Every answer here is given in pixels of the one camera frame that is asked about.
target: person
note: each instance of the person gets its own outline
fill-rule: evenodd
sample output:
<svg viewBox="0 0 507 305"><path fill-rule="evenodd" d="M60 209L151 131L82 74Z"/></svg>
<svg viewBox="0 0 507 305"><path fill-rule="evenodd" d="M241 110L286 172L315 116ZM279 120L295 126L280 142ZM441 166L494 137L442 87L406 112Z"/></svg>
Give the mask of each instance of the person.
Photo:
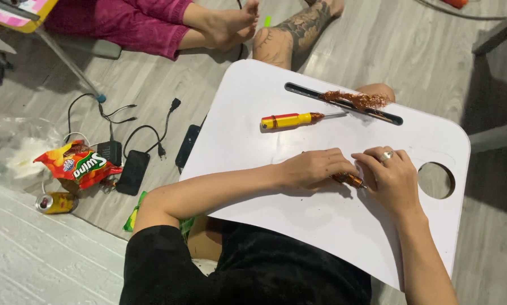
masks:
<svg viewBox="0 0 507 305"><path fill-rule="evenodd" d="M209 10L192 0L60 0L45 28L108 40L134 51L176 60L179 50L224 52L253 37L259 0L241 10Z"/></svg>
<svg viewBox="0 0 507 305"><path fill-rule="evenodd" d="M344 9L343 0L310 7L255 36L253 58L291 67L321 28ZM363 92L388 94L385 85ZM398 230L409 304L455 305L452 282L422 210L417 171L404 150L375 147L352 154L369 196ZM257 191L315 189L336 173L359 174L340 149L307 151L279 164L215 173L156 188L137 213L124 267L121 304L370 304L370 276L338 257L277 232L226 221L215 271L205 276L190 259L178 219L202 215Z"/></svg>

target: hand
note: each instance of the hand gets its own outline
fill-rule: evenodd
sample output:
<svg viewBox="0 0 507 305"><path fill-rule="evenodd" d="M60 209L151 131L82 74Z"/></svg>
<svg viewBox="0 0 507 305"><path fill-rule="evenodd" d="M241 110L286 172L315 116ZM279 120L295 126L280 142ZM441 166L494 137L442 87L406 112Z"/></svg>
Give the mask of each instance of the hand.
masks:
<svg viewBox="0 0 507 305"><path fill-rule="evenodd" d="M417 192L417 171L404 150L396 150L383 162L379 158L392 148L375 147L362 154L352 154L363 169L368 192L393 217L397 226L414 219L423 219Z"/></svg>
<svg viewBox="0 0 507 305"><path fill-rule="evenodd" d="M359 174L338 148L306 151L276 166L282 185L289 188L309 188L338 173Z"/></svg>

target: ring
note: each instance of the ring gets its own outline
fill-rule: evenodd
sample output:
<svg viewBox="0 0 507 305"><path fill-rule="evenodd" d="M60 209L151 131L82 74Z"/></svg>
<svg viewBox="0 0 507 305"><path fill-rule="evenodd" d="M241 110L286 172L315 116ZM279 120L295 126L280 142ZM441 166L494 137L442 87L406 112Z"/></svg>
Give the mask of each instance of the ring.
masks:
<svg viewBox="0 0 507 305"><path fill-rule="evenodd" d="M394 151L386 151L385 153L383 153L379 159L380 159L380 163L383 163L385 160L387 159L391 159L391 157L393 156L395 152Z"/></svg>

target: green marker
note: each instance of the green marker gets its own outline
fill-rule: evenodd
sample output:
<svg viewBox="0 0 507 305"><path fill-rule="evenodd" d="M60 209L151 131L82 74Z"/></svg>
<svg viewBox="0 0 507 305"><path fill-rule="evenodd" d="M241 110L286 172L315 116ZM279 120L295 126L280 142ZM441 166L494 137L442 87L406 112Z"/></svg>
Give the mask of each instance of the green marker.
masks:
<svg viewBox="0 0 507 305"><path fill-rule="evenodd" d="M265 18L265 27L268 28L270 26L270 16Z"/></svg>

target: circular cup hole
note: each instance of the circular cup hole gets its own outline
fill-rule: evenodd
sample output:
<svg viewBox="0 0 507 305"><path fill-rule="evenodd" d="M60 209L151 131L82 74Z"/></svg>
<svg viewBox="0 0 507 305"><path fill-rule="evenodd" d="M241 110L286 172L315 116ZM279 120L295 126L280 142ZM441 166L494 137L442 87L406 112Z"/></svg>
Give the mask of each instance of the circular cup hole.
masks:
<svg viewBox="0 0 507 305"><path fill-rule="evenodd" d="M428 162L417 171L420 188L435 199L448 198L455 190L455 178L447 167L440 163Z"/></svg>

